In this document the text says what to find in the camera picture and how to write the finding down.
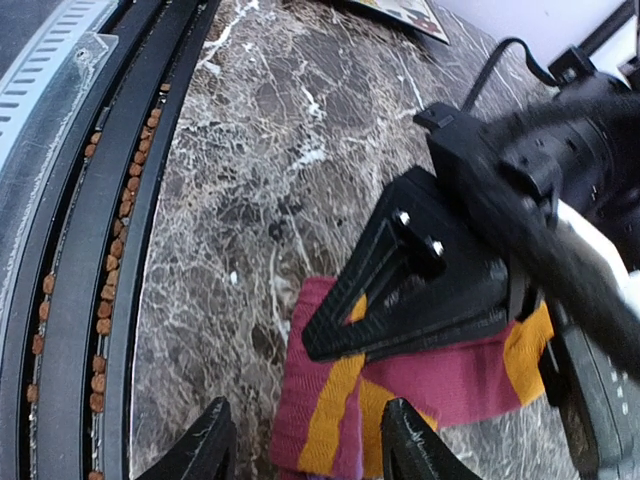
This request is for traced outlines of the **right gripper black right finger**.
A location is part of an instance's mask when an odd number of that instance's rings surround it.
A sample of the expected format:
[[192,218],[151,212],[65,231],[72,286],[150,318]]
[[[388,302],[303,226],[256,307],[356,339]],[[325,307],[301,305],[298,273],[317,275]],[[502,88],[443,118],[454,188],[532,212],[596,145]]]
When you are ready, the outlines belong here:
[[480,480],[404,398],[386,403],[381,436],[385,479]]

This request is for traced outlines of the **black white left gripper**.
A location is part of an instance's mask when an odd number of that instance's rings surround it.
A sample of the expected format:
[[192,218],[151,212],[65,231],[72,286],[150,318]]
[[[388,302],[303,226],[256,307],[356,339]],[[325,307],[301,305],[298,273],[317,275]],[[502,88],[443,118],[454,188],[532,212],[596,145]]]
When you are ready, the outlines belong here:
[[[450,133],[438,174],[487,242],[504,248],[543,289],[555,337],[567,442],[584,479],[632,474],[639,406],[639,311],[623,294],[611,255],[560,229],[561,206],[536,206],[501,173],[525,135],[594,117],[639,117],[636,102],[534,105],[478,129],[456,127],[441,103],[418,113],[431,134]],[[435,177],[415,166],[387,184],[334,286],[304,328],[313,361],[362,354],[369,362],[484,339],[508,322],[508,269],[468,226]]]

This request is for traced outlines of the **maroon purple orange striped sock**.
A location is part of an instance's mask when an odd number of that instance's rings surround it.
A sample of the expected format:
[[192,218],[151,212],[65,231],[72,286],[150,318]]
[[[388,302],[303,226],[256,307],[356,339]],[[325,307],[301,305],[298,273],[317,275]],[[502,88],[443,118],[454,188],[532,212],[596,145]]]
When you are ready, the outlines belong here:
[[305,280],[293,313],[270,460],[282,479],[370,479],[383,472],[380,425],[402,397],[432,429],[529,405],[544,392],[538,363],[554,332],[546,306],[487,339],[366,363],[310,360],[304,327],[334,286]]

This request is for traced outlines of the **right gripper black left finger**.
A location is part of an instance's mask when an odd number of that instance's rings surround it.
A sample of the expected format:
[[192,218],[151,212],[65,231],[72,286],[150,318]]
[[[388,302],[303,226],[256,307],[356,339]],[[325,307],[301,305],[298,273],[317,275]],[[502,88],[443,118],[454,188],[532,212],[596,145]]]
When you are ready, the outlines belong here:
[[216,397],[140,480],[233,479],[237,431],[228,400]]

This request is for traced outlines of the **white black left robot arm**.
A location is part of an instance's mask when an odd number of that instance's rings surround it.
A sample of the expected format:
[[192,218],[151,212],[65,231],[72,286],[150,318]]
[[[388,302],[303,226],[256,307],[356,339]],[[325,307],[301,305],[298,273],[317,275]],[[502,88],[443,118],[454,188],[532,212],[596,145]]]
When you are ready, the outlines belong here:
[[379,362],[527,326],[534,363],[584,479],[639,465],[639,95],[591,73],[491,122],[418,113],[433,170],[388,183],[305,327],[312,360]]

